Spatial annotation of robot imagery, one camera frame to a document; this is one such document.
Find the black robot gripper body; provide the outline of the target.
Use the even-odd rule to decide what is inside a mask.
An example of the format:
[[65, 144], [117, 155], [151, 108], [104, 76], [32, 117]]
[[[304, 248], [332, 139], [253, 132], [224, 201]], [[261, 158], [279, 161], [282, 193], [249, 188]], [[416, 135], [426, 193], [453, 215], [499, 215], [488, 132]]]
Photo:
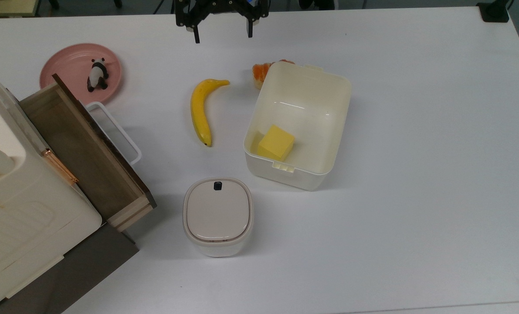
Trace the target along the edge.
[[254, 23], [269, 16], [268, 0], [176, 0], [174, 15], [179, 27], [195, 28], [210, 14], [237, 12]]

